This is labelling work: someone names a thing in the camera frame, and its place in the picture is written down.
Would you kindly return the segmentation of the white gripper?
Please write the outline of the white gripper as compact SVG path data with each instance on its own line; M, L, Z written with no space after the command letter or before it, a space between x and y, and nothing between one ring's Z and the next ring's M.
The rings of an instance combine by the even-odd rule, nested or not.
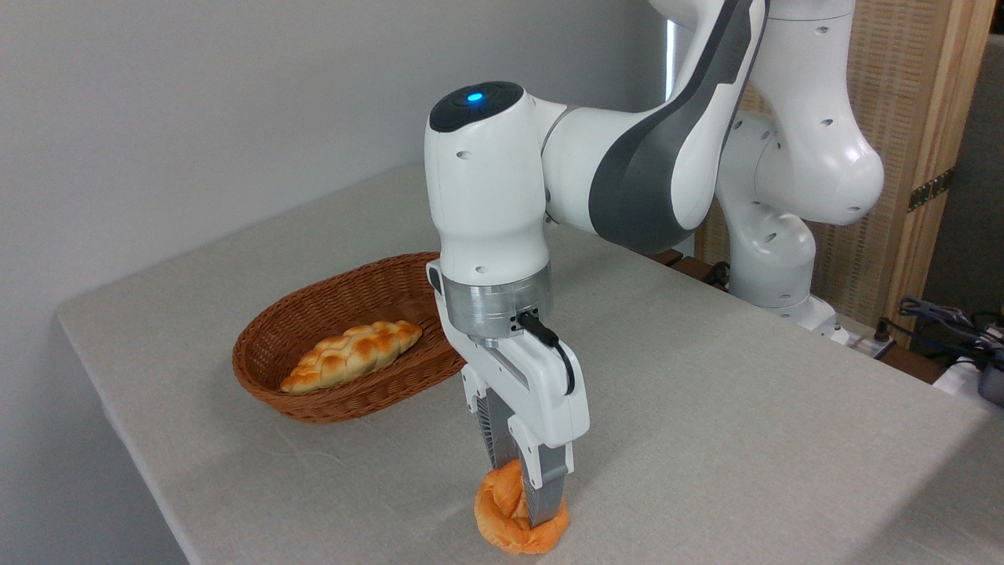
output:
M492 468L503 468L519 455L529 522L537 528L557 516L564 480L574 471L571 441L591 426L580 362L563 344L575 379L568 394L560 351L527 330L488 344L460 332L449 321L438 268L437 261L428 262L427 277L442 332L467 363L461 371L467 408L477 416Z

